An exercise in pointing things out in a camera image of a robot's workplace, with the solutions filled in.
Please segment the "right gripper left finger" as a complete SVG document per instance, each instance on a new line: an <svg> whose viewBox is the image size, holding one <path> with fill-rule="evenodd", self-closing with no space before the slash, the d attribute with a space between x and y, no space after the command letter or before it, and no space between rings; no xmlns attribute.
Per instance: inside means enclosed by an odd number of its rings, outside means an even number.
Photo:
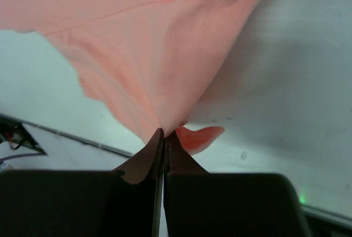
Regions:
<svg viewBox="0 0 352 237"><path fill-rule="evenodd" d="M114 170L111 191L113 236L159 236L163 184L164 133Z"/></svg>

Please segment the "pink t-shirt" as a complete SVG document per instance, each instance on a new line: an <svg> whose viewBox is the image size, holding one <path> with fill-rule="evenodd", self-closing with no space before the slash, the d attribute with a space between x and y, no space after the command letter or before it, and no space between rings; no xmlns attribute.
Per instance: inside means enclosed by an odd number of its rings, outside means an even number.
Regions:
<svg viewBox="0 0 352 237"><path fill-rule="evenodd" d="M259 0L1 0L1 28L38 32L85 95L143 142L176 132L198 153L220 126L185 127Z"/></svg>

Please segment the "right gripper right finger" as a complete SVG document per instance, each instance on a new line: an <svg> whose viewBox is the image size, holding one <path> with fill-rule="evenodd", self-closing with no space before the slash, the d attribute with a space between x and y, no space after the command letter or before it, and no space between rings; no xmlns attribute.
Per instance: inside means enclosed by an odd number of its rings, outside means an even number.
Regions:
<svg viewBox="0 0 352 237"><path fill-rule="evenodd" d="M165 139L164 152L165 174L208 174L208 172L184 150L176 131L173 131Z"/></svg>

